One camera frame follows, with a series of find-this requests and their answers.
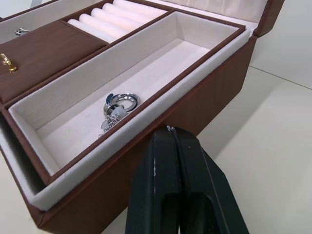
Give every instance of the metal charm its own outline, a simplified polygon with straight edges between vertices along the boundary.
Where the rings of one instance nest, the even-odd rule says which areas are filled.
[[[118,102],[127,100],[132,104],[128,108],[124,108],[123,105],[119,105]],[[101,129],[104,133],[100,134],[98,138],[108,132],[112,127],[114,127],[119,121],[121,121],[127,113],[133,111],[140,102],[138,95],[133,93],[122,93],[113,95],[110,94],[106,98],[106,103],[103,107],[103,112],[105,116],[105,121],[102,123]]]
[[[9,71],[11,73],[16,72],[18,70],[18,68],[11,63],[10,59],[5,54],[0,54],[0,56],[2,57],[2,64],[8,65]]]
[[[23,29],[23,28],[20,28],[19,30],[16,30],[15,31],[15,35],[17,36],[23,36],[24,34],[27,34],[29,33],[30,31],[29,30],[26,30],[26,29]]]

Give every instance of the ring roll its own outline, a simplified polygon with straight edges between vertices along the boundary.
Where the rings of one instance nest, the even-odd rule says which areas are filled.
[[[134,21],[140,22],[140,23],[147,23],[153,19],[153,18],[147,17],[147,16],[142,15],[142,14],[138,14],[138,13],[135,13],[132,11],[122,9],[122,8],[114,6],[110,3],[104,4],[103,10],[110,12],[110,13],[113,13],[113,14],[116,14],[116,15],[119,15],[119,16],[129,18],[131,20],[134,20]]]
[[[152,18],[157,18],[166,13],[164,10],[125,0],[114,0],[113,5]]]
[[[80,17],[79,17],[79,21],[81,23],[85,23],[91,27],[94,27],[100,31],[103,31],[105,33],[108,33],[110,35],[112,35],[113,37],[116,37],[116,38],[120,38],[124,35],[126,35],[127,33],[129,33],[128,30],[125,30],[123,28],[120,28],[120,27],[117,27],[111,23],[108,23],[108,22],[104,22],[104,21],[101,21],[99,19],[96,19],[90,15],[87,15],[87,14],[82,14]]]
[[[85,31],[97,38],[100,38],[108,43],[112,43],[114,40],[117,40],[117,38],[109,35],[108,33],[102,32],[98,29],[95,29],[87,24],[81,23],[78,20],[75,19],[70,19],[68,21],[69,24],[71,24],[72,26],[81,29],[82,31]]]
[[[133,31],[143,25],[143,23],[139,23],[134,20],[115,15],[107,11],[103,11],[99,8],[94,8],[91,12],[91,16],[98,20],[109,22],[129,31]]]

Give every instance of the jewelry box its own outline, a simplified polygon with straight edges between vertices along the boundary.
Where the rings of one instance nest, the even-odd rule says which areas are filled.
[[[56,0],[1,20],[1,151],[37,226],[103,231],[152,132],[198,135],[239,93],[282,4]],[[107,97],[128,92],[138,106],[103,133]]]

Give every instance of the jewelry tray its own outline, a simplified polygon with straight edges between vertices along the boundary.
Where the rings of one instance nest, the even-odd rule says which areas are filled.
[[[141,126],[134,127],[141,111],[168,91],[179,94],[170,89],[244,31],[242,25],[171,10],[13,104],[8,111],[14,121],[8,121],[43,182],[50,184],[86,156],[97,162],[109,158],[175,100],[162,101],[157,111],[150,110],[153,117],[145,114]],[[238,38],[247,40],[247,32]],[[107,95],[123,92],[137,94],[141,104],[98,139]],[[135,129],[122,139],[113,136],[122,127]],[[94,149],[102,143],[98,159]]]

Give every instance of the silver jewelry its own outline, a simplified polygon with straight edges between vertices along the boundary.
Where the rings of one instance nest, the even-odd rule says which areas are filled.
[[[15,35],[17,36],[23,36],[24,34],[27,34],[29,33],[30,31],[29,30],[26,30],[26,29],[23,29],[23,28],[20,28],[19,30],[16,30],[15,31]]]
[[[119,105],[118,102],[123,100],[131,101],[131,106],[124,108],[123,105]],[[114,127],[129,112],[133,111],[139,105],[139,102],[139,96],[133,93],[122,93],[117,95],[110,94],[107,96],[106,103],[103,107],[105,121],[101,125],[101,129],[103,129],[104,133],[98,135],[98,138]]]

